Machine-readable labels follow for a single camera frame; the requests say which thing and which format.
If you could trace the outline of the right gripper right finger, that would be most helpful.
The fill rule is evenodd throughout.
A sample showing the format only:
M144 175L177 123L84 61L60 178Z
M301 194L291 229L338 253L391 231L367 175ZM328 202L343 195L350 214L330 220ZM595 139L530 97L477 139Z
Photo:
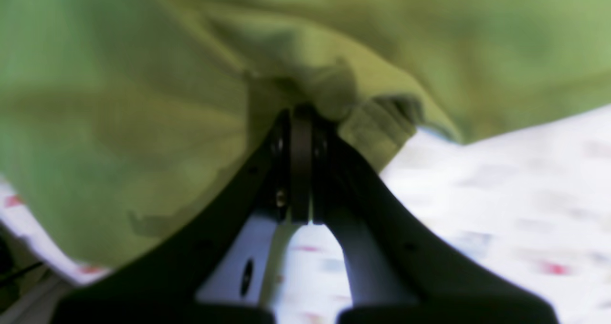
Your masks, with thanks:
M336 126L312 112L312 212L343 252L352 306L338 324L556 324L543 298L437 237Z

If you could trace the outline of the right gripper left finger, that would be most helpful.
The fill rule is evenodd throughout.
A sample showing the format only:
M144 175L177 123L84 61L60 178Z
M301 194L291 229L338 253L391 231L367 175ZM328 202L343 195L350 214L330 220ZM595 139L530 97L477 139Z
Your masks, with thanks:
M273 324L259 306L290 205L290 114L192 222L102 281L66 296L53 324Z

